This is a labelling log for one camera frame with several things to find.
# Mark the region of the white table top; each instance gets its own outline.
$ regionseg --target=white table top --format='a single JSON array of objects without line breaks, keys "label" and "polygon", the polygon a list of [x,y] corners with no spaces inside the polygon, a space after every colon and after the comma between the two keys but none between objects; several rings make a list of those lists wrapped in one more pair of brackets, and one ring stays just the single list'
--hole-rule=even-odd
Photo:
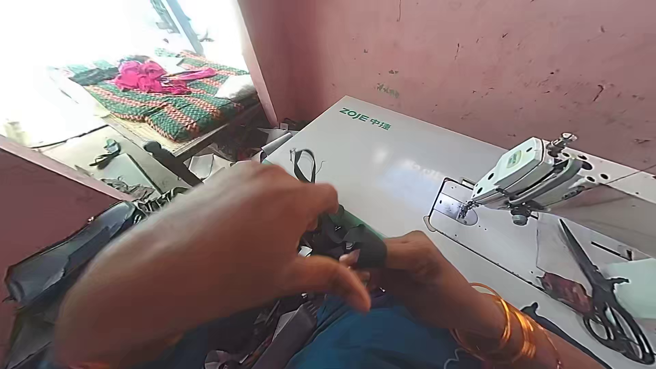
[{"label": "white table top", "polygon": [[[335,186],[346,210],[381,234],[423,230],[469,281],[487,284],[520,308],[537,302],[539,315],[614,368],[643,367],[599,344],[570,308],[531,286],[543,274],[536,266],[535,221],[518,227],[505,211],[477,208],[475,226],[443,216],[432,224],[449,237],[428,231],[423,217],[444,177],[477,181],[503,148],[352,97],[342,98],[267,160],[293,173],[290,150],[303,148],[315,154],[317,182]],[[310,165],[299,162],[305,173]]]}]

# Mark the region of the teal clothing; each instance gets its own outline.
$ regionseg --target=teal clothing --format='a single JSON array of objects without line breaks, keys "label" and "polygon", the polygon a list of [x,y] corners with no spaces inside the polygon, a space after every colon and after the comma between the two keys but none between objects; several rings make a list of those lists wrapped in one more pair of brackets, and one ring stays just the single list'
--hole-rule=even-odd
[{"label": "teal clothing", "polygon": [[428,327],[388,295],[367,314],[331,297],[318,312],[317,331],[287,369],[478,369],[446,329]]}]

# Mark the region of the zoje logo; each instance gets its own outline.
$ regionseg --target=zoje logo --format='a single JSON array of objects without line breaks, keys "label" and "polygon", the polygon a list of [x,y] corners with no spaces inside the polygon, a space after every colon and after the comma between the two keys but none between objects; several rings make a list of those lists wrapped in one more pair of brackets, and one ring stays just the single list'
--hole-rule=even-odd
[{"label": "zoje logo", "polygon": [[349,108],[342,108],[342,110],[340,110],[339,112],[342,113],[342,114],[346,114],[347,116],[350,116],[351,119],[357,119],[357,120],[361,120],[361,121],[370,121],[371,124],[378,125],[380,128],[383,128],[385,131],[389,131],[390,128],[391,128],[391,125],[389,125],[389,124],[387,124],[383,121],[379,121],[378,119],[374,119],[374,118],[371,118],[371,117],[366,116],[364,114],[360,114],[357,111],[351,110]]}]

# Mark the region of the person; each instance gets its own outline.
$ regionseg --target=person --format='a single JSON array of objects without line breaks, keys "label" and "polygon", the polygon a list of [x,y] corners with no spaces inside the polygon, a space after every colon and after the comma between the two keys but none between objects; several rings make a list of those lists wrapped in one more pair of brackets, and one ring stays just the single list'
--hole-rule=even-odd
[{"label": "person", "polygon": [[[503,340],[501,356],[525,345],[520,318],[473,288],[422,232],[386,239],[386,265],[377,270],[353,268],[356,252],[340,261],[299,256],[301,235],[338,209],[329,184],[243,162],[183,198],[106,247],[68,292],[56,325],[58,364],[131,366],[135,351],[156,357],[206,322],[302,292],[331,297],[318,334],[290,368],[489,365],[449,330],[482,352],[501,350]],[[372,297],[363,280],[385,293]],[[503,367],[601,368],[549,332],[536,328],[531,339],[534,354]]]}]

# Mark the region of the wall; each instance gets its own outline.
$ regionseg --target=wall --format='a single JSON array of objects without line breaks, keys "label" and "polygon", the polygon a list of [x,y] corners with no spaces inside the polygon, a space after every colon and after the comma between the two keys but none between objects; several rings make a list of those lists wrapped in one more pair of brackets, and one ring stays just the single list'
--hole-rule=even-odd
[{"label": "wall", "polygon": [[[84,226],[126,195],[0,136],[0,270]],[[0,300],[8,296],[0,284]],[[15,304],[0,303],[0,362]]]},{"label": "wall", "polygon": [[506,148],[570,131],[656,164],[651,0],[257,3],[241,0],[278,121],[351,95]]}]

